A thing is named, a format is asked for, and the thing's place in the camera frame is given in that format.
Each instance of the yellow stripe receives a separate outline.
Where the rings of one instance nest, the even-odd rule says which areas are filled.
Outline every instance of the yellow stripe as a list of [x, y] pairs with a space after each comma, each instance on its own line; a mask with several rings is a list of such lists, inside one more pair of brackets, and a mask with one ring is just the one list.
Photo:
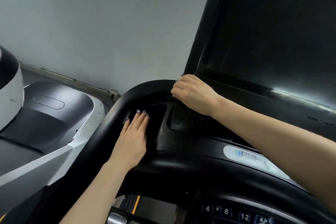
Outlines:
[[2, 222], [3, 218], [5, 218], [6, 214], [0, 218], [0, 222]]
[[136, 210], [136, 208], [137, 208], [137, 206], [138, 206], [138, 203], [139, 203], [139, 199], [140, 199], [140, 196], [138, 196], [138, 198], [136, 199], [136, 202], [135, 202], [135, 205], [134, 205], [134, 208], [133, 208], [132, 214], [134, 214], [134, 213], [135, 213], [135, 210]]

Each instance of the hand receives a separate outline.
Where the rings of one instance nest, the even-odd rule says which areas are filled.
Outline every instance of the hand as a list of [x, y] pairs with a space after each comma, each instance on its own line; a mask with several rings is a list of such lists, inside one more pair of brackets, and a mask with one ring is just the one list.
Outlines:
[[208, 116], [212, 116], [222, 98], [200, 78], [191, 74], [183, 75], [175, 82], [171, 93], [187, 107]]
[[115, 162], [118, 166], [131, 170], [139, 164], [146, 153], [145, 132], [149, 121], [149, 115], [137, 110], [132, 123], [126, 120], [120, 136], [115, 143], [109, 162]]

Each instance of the screen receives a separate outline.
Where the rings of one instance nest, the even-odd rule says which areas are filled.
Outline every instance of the screen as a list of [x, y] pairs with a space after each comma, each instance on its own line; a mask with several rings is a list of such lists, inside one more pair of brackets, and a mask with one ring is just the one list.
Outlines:
[[336, 0], [224, 0], [199, 69], [334, 111], [335, 35]]

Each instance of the white wall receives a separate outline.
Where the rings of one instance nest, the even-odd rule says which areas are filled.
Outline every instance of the white wall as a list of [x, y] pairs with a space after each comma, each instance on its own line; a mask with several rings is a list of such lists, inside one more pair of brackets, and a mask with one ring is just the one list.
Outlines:
[[206, 0], [0, 0], [0, 45], [124, 93], [183, 72]]

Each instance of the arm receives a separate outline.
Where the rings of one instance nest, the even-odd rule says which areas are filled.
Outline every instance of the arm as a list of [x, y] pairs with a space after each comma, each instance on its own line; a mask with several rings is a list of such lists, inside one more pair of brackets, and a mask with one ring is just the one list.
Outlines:
[[60, 224], [104, 224], [127, 174], [146, 152], [145, 131], [149, 116], [137, 112], [125, 122], [110, 159], [61, 220]]
[[336, 213], [335, 142], [225, 99], [194, 75], [180, 78], [171, 93], [242, 137]]

